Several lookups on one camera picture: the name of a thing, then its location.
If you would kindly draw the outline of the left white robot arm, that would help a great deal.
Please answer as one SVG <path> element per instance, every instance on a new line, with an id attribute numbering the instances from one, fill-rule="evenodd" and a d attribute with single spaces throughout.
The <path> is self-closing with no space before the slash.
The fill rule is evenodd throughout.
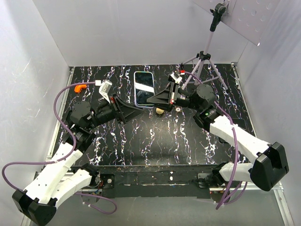
<path id="1" fill-rule="evenodd" d="M 98 187 L 102 183 L 100 172 L 88 163 L 68 179 L 62 179 L 93 143 L 95 128 L 111 120 L 125 124 L 142 113 L 141 108 L 122 101 L 117 95 L 103 99 L 96 110 L 87 101 L 76 102 L 66 118 L 72 135 L 67 134 L 62 140 L 51 164 L 46 165 L 24 190 L 17 189 L 13 193 L 18 210 L 35 224 L 45 226 L 58 207 L 77 191 L 86 186 Z"/>

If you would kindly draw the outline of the purple cased smartphone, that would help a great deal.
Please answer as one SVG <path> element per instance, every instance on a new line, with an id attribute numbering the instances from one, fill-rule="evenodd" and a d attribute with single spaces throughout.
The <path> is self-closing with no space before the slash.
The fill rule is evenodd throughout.
<path id="1" fill-rule="evenodd" d="M 134 72 L 134 103 L 136 107 L 153 108 L 147 99 L 154 96 L 154 76 L 151 72 Z"/>

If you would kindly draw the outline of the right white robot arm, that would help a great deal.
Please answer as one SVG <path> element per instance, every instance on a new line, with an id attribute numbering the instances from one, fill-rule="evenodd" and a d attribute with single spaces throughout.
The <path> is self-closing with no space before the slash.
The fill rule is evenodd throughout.
<path id="1" fill-rule="evenodd" d="M 218 187 L 231 181 L 245 181 L 254 183 L 263 191 L 270 191 L 289 172 L 283 145 L 260 140 L 234 124 L 218 108 L 214 91 L 207 84 L 198 85 L 190 94 L 170 82 L 165 90 L 151 96 L 147 102 L 168 112 L 174 106 L 196 110 L 193 118 L 200 128 L 218 136 L 248 159 L 248 163 L 238 163 L 235 159 L 233 163 L 218 165 L 212 171 L 213 183 Z"/>

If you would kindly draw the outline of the black smartphone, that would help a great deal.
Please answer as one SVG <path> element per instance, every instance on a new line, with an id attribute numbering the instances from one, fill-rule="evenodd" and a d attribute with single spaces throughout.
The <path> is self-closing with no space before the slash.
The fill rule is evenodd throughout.
<path id="1" fill-rule="evenodd" d="M 246 130 L 246 122 L 244 119 L 233 118 L 232 120 L 234 124 L 237 124 L 241 129 Z"/>

